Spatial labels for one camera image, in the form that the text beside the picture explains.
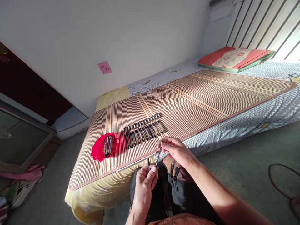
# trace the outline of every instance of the yellow bed sheet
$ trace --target yellow bed sheet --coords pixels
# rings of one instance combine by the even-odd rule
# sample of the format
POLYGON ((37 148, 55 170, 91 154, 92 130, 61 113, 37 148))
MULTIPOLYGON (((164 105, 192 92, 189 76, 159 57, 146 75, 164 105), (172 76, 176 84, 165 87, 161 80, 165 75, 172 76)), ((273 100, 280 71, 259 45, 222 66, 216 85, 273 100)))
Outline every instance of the yellow bed sheet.
MULTIPOLYGON (((127 86, 107 92, 97 100, 96 111, 115 102, 127 99, 130 92, 127 86)), ((75 191, 67 190, 65 202, 72 208, 74 216, 85 224, 103 224, 104 209, 113 208, 130 195, 131 175, 146 160, 120 172, 114 172, 75 191)))
POLYGON ((127 86, 123 86, 123 87, 117 88, 115 90, 112 90, 110 92, 107 92, 104 95, 101 95, 97 99, 96 112, 98 110, 104 109, 118 101, 127 99, 130 96, 131 95, 130 95, 130 92, 129 92, 127 86))

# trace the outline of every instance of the person's leg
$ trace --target person's leg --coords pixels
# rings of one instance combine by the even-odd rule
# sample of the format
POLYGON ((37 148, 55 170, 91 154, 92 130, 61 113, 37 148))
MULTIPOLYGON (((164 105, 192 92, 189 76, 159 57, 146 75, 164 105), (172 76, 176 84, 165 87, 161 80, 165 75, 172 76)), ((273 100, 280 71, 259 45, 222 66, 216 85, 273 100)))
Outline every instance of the person's leg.
MULTIPOLYGON (((135 193, 135 184, 136 184, 136 178, 137 178, 137 172, 140 168, 137 168, 133 175, 132 175, 132 181, 130 186, 130 209, 132 208, 134 193, 135 193)), ((148 211, 146 224, 149 224, 150 222, 161 220, 164 218, 167 218, 164 211, 164 205, 163 205, 163 186, 161 183, 161 179, 157 180, 157 184, 155 188, 152 190, 152 199, 151 199, 151 205, 150 209, 148 211)))
POLYGON ((163 164, 168 175, 168 194, 173 214, 189 213, 216 225, 225 223, 210 205, 189 173, 171 156, 163 164))

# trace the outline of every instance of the red flower-shaped tray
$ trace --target red flower-shaped tray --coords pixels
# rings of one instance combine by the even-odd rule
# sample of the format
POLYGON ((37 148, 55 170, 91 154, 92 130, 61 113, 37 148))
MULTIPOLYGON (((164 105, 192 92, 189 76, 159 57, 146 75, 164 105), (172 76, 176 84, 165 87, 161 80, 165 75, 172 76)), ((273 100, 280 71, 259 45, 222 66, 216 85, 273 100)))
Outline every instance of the red flower-shaped tray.
POLYGON ((112 152, 111 153, 113 153, 117 149, 117 146, 119 144, 119 135, 117 135, 115 133, 106 133, 106 134, 102 135, 98 140, 96 140, 95 144, 92 147, 91 156, 93 156, 94 160, 99 160, 101 162, 102 160, 105 159, 104 140, 105 139, 107 140, 107 136, 109 136, 109 135, 115 137, 115 139, 112 143, 112 152))

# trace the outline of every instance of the concrete floor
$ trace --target concrete floor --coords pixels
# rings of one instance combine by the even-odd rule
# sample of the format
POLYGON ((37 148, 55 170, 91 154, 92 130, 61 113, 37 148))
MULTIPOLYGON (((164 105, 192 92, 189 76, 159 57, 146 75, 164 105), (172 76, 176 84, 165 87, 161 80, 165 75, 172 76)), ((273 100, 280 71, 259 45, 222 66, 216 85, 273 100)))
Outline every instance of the concrete floor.
MULTIPOLYGON (((200 156, 226 186, 274 224, 299 224, 289 201, 270 183, 268 166, 282 163, 300 171, 300 122, 266 131, 200 156)), ((62 142, 27 203, 12 212, 7 224, 81 224, 64 202, 70 175, 85 132, 62 142)), ((274 179, 290 195, 299 195, 300 178, 274 168, 274 179)), ((104 224, 125 224, 128 202, 106 210, 104 224)))

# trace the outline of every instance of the pink cloth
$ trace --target pink cloth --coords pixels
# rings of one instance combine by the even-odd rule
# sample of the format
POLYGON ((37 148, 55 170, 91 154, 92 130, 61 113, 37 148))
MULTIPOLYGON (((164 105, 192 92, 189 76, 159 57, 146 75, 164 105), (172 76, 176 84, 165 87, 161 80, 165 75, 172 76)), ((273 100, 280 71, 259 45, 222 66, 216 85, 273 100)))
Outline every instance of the pink cloth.
POLYGON ((13 179, 13 180, 28 180, 34 181, 42 177, 42 169, 45 168, 44 166, 36 165, 30 166, 25 173, 16 174, 16 173, 7 173, 7 172, 0 172, 0 176, 13 179))

